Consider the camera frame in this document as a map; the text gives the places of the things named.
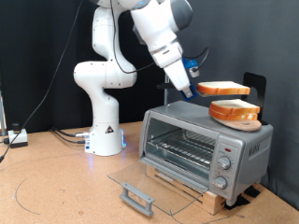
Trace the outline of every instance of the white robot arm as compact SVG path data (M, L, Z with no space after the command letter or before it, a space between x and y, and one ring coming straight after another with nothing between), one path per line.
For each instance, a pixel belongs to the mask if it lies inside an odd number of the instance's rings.
M182 48L175 32L192 20L192 8L186 0L119 0L131 9L136 30L149 48L158 66L164 69L178 91L192 97L190 81L182 63Z
M93 105L93 126L85 139L85 151L111 156L120 153L124 145L119 124L119 103L104 89L132 87L137 77L134 66L121 54L120 14L131 10L135 31L148 45L156 64L164 69L177 90L190 98L191 84L181 60L182 48L175 32L189 25L192 9L186 0L90 1L99 6L93 18L93 49L107 61L79 63L74 78L89 94Z

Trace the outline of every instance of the oven foot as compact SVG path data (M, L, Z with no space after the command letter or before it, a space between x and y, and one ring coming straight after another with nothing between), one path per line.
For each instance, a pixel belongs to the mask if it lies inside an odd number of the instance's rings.
M226 200L226 204L227 204L228 206L233 206L233 205L235 204L235 202L236 202L236 199L237 199L237 198L234 198L234 199L232 199L232 200Z

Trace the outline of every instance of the table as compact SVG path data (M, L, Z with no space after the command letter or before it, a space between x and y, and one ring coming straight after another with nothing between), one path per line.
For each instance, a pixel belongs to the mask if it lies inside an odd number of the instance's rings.
M112 157L87 154L54 133L29 134L29 147L12 148L0 164L1 223L299 223L298 211L261 185L256 199L246 196L250 204L216 216L193 204L173 217L155 207L153 217L136 212L107 176L139 160L141 125L121 124L128 146Z

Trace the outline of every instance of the oven door handle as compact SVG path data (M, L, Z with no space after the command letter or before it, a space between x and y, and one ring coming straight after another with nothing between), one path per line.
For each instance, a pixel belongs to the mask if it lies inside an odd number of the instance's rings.
M134 188L132 185L128 184L127 182L121 184L123 187L123 193L121 194L121 198L130 204L134 209L143 213L144 215L151 217L153 215L153 211L151 211L151 204L155 201L149 195L145 194L144 192L140 191L139 189ZM146 201L146 206L142 206L140 203L137 203L129 196L129 191L141 198L142 200Z

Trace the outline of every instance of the toasted bread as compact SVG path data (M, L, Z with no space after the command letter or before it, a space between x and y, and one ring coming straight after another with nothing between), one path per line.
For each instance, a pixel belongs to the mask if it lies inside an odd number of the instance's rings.
M233 81L201 82L197 91L203 96L209 95L249 95L250 88L234 83Z
M211 103L211 109L215 112L222 114L259 114L260 107L257 105L252 105L242 100L223 100L223 101L213 101Z
M236 115L236 114L222 114L214 111L211 107L209 108L209 115L214 119L222 119L222 120L246 120L246 119L258 119L257 114L245 114L245 115Z

